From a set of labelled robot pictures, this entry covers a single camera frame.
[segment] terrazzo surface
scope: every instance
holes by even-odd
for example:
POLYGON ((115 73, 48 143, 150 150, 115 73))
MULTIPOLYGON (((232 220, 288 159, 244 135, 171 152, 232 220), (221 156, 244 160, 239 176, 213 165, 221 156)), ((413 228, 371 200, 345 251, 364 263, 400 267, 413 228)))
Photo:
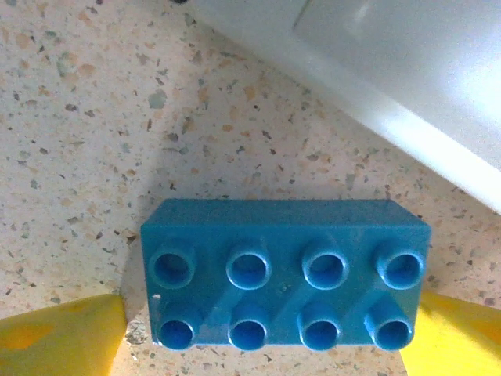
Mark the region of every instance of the terrazzo surface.
POLYGON ((165 198, 391 198, 424 287, 501 309, 501 218, 168 2, 0 0, 0 318, 107 292, 112 375, 404 375, 398 353, 150 343, 139 226, 165 198))

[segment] granite countertop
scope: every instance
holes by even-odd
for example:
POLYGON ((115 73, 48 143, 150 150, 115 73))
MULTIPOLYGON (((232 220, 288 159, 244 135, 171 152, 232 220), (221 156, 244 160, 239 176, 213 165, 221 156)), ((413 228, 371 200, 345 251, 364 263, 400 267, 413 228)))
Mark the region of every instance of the granite countertop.
POLYGON ((0 0, 0 317, 120 291, 112 375, 405 374, 372 347, 150 343, 139 226, 165 198, 391 198, 425 288, 501 308, 501 218, 167 1, 0 0))

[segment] white surface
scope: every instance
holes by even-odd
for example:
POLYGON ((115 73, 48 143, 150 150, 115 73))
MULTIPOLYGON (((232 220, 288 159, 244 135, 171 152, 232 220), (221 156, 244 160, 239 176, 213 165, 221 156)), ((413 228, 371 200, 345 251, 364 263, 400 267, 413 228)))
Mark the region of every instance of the white surface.
POLYGON ((198 20, 501 212, 501 5, 190 0, 198 20))

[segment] blue lego brick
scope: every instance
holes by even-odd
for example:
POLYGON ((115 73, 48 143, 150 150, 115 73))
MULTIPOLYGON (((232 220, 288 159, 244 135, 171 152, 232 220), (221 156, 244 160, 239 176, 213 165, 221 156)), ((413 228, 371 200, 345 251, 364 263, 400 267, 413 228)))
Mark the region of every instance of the blue lego brick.
POLYGON ((166 200, 141 234, 153 341, 169 349, 413 337, 431 230, 393 201, 166 200))

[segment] toy brick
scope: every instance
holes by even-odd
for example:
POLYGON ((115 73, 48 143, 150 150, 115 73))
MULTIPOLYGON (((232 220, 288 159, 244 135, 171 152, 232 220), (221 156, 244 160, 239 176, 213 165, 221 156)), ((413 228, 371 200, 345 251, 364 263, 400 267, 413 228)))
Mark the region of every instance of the toy brick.
POLYGON ((431 230, 393 201, 166 200, 141 233, 153 341, 169 349, 413 338, 431 230))

